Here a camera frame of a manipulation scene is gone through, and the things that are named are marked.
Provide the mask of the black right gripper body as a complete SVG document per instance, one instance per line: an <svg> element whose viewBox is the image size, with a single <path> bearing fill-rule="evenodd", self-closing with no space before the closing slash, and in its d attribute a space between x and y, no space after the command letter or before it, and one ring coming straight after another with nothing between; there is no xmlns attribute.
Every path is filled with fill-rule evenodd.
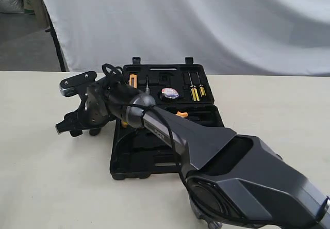
<svg viewBox="0 0 330 229"><path fill-rule="evenodd" d="M99 80L87 87L87 98L77 109L79 130L97 129L120 119L139 127L139 89L120 81Z"/></svg>

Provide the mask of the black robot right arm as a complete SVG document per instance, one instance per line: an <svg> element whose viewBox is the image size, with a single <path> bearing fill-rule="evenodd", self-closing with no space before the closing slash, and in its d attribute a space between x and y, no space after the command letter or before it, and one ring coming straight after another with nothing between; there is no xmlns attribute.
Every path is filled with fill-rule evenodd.
<svg viewBox="0 0 330 229"><path fill-rule="evenodd" d="M104 126L111 116L146 128L174 151L180 179L198 219L210 228L329 228L329 197L256 136L206 127L170 113L148 94L120 82L60 83L63 96L80 94L59 133Z"/></svg>

